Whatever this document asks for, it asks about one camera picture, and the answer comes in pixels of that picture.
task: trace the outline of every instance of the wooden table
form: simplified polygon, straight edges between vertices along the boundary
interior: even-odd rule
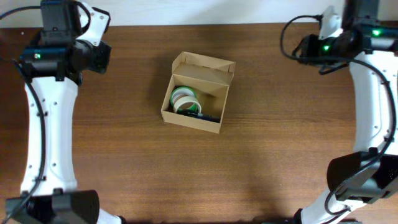
[[[128,220],[236,222],[291,217],[326,188],[328,163],[350,154],[355,137],[347,70],[317,69],[279,52],[282,24],[112,27],[106,75],[84,73],[73,117],[79,188]],[[285,44],[317,31],[294,24]],[[18,56],[32,29],[0,30],[0,53]],[[160,107],[171,64],[188,51],[237,62],[220,134],[166,124]],[[0,62],[0,217],[19,195],[28,140],[24,84]],[[398,198],[351,214],[397,223]]]

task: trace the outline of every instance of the cardboard box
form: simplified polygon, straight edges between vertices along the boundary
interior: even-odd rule
[[[168,123],[219,133],[234,70],[235,62],[182,52],[172,65],[172,77],[162,105],[163,120]],[[178,86],[193,88],[202,106],[201,112],[221,118],[220,123],[173,113],[170,95]]]

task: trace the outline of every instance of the green light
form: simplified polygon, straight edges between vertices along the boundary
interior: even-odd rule
[[[379,35],[381,34],[381,31],[379,31],[379,30],[373,30],[373,31],[372,31],[372,34],[375,35],[375,36],[379,36]]]

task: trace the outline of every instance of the white background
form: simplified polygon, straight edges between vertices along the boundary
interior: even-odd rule
[[[0,0],[0,12],[39,5],[40,0]],[[321,14],[329,5],[342,13],[344,0],[86,0],[111,13],[111,26],[244,24],[287,22],[302,14]],[[379,18],[398,20],[398,0],[381,0]],[[18,12],[0,27],[41,27],[39,10]]]

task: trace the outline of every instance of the roll of tape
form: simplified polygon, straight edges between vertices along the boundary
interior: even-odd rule
[[[170,104],[174,107],[175,102],[184,96],[192,96],[196,98],[197,94],[195,93],[195,91],[187,86],[178,87],[170,95]],[[188,110],[196,111],[197,105],[193,104],[191,107],[188,108]]]
[[[180,107],[182,105],[184,105],[185,103],[193,103],[195,106],[197,106],[197,112],[201,113],[201,106],[199,101],[193,97],[193,96],[184,96],[183,98],[178,99],[175,104],[174,104],[174,113],[176,113],[178,111],[178,109],[180,109]]]

